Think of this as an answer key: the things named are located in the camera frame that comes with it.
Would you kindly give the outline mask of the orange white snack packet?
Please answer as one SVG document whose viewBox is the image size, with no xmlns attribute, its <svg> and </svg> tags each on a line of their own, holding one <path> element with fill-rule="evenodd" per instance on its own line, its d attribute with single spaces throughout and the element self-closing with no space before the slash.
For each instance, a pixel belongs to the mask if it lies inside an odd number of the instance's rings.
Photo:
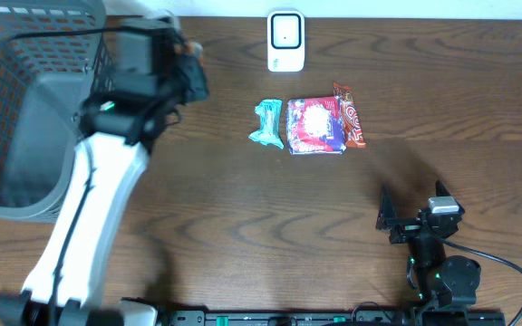
<svg viewBox="0 0 522 326">
<path fill-rule="evenodd" d="M 203 53 L 203 47 L 200 43 L 188 41 L 184 45 L 184 53 L 195 56 L 197 58 L 201 58 Z"/>
</svg>

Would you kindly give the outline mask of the orange chocolate bar wrapper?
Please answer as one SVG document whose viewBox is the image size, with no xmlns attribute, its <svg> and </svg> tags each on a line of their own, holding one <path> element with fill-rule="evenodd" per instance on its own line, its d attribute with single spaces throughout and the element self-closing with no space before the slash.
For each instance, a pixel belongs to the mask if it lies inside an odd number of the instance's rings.
<svg viewBox="0 0 522 326">
<path fill-rule="evenodd" d="M 345 145 L 348 148 L 365 149 L 366 142 L 363 137 L 363 130 L 358 111 L 353 102 L 353 89 L 335 82 L 333 84 L 333 95 L 339 100 Z"/>
</svg>

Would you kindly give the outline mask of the teal snack wrapper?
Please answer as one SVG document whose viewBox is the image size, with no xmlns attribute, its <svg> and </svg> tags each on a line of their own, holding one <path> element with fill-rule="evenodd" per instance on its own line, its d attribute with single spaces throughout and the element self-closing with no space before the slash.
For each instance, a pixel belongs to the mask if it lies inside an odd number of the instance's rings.
<svg viewBox="0 0 522 326">
<path fill-rule="evenodd" d="M 255 113 L 260 118 L 260 128 L 250 133 L 249 139 L 264 146 L 274 145 L 279 149 L 284 148 L 279 135 L 282 104 L 279 99 L 266 99 L 255 107 Z"/>
</svg>

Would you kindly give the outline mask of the pink purple snack packet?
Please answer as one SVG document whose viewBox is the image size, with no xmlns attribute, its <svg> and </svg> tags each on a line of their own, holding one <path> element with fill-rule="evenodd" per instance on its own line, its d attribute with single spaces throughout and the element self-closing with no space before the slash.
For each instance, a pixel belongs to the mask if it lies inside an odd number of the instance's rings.
<svg viewBox="0 0 522 326">
<path fill-rule="evenodd" d="M 346 145 L 338 99 L 330 96 L 290 100 L 286 136 L 292 155 L 342 154 Z"/>
</svg>

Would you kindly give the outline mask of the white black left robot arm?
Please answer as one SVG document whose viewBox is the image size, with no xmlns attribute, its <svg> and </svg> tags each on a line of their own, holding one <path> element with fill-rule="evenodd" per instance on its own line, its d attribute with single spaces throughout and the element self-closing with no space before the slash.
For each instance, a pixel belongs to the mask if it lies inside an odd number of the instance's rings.
<svg viewBox="0 0 522 326">
<path fill-rule="evenodd" d="M 160 325 L 141 299 L 102 305 L 115 235 L 155 140 L 179 107 L 208 96 L 200 44 L 178 27 L 139 20 L 117 30 L 121 57 L 109 91 L 79 111 L 80 141 L 52 235 L 22 290 L 0 292 L 4 325 Z"/>
</svg>

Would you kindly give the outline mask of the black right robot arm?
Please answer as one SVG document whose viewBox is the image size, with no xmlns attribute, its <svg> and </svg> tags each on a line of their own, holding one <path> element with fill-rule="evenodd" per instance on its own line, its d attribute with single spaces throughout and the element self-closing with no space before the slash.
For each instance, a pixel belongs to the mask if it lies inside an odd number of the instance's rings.
<svg viewBox="0 0 522 326">
<path fill-rule="evenodd" d="M 467 308 L 477 302 L 480 265 L 461 255 L 447 256 L 445 241 L 459 231 L 464 208 L 441 182 L 436 195 L 415 217 L 399 217 L 390 191 L 382 188 L 376 228 L 388 231 L 392 245 L 406 244 L 410 261 L 407 280 L 425 303 L 437 309 Z"/>
</svg>

